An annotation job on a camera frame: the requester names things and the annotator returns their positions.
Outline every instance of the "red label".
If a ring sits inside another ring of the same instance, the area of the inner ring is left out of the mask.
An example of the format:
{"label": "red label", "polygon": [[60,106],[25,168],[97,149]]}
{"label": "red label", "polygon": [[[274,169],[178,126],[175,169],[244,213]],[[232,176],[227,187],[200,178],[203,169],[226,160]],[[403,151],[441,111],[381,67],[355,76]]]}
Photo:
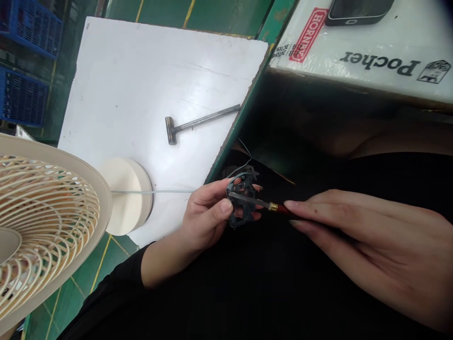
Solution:
{"label": "red label", "polygon": [[319,31],[324,25],[327,13],[329,12],[326,8],[315,8],[308,20],[305,28],[303,29],[299,40],[294,48],[294,52],[289,57],[291,61],[297,61],[303,63],[305,57],[310,51]]}

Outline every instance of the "hammer head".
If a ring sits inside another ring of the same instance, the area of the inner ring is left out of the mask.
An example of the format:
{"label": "hammer head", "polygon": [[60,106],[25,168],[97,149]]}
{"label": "hammer head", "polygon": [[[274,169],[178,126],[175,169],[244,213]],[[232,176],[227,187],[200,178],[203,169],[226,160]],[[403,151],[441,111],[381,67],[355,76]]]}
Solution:
{"label": "hammer head", "polygon": [[168,144],[176,145],[176,131],[173,118],[165,117],[165,125],[167,126]]}

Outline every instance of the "green floor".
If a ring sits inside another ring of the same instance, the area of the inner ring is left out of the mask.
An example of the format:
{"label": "green floor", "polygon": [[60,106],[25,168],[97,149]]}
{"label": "green floor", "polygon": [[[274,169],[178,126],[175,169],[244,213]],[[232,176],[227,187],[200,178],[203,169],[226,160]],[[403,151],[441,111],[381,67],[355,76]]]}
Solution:
{"label": "green floor", "polygon": [[[144,24],[255,37],[272,3],[272,0],[111,0],[105,16]],[[50,77],[51,93],[45,126],[42,129],[28,129],[40,141],[54,145],[58,143],[76,72],[84,20],[86,16],[94,16],[96,5],[93,0],[66,0],[63,42]],[[74,275],[30,314],[25,325],[25,339],[57,338],[105,275],[136,250],[137,246],[128,236],[112,237],[105,234]]]}

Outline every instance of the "metal rod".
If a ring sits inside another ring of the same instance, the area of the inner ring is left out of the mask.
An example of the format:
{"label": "metal rod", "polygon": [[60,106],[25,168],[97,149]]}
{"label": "metal rod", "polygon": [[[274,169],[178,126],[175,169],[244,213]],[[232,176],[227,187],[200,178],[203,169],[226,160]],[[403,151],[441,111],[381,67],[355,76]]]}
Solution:
{"label": "metal rod", "polygon": [[180,125],[178,127],[174,127],[173,128],[173,131],[174,132],[178,132],[178,131],[181,131],[181,130],[184,130],[186,128],[191,128],[195,125],[198,125],[198,124],[201,124],[201,123],[204,123],[205,121],[207,120],[210,120],[210,119],[214,119],[214,118],[217,118],[217,117],[221,117],[221,116],[224,116],[226,114],[229,114],[229,113],[232,113],[232,112],[235,112],[235,111],[239,111],[241,109],[241,105],[235,105],[235,106],[232,106],[228,109],[224,109],[222,111],[219,111],[219,112],[214,112],[210,115],[207,115],[205,117],[201,117],[201,118],[198,118],[196,120],[193,120],[189,123],[185,123],[183,125]]}

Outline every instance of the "fan grille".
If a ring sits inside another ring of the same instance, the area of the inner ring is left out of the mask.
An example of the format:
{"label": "fan grille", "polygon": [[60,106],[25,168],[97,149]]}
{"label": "fan grille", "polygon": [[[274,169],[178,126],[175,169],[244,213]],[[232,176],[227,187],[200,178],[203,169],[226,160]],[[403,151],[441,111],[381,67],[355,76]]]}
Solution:
{"label": "fan grille", "polygon": [[60,166],[0,155],[0,228],[19,249],[0,266],[0,320],[56,278],[81,252],[99,218],[94,189]]}

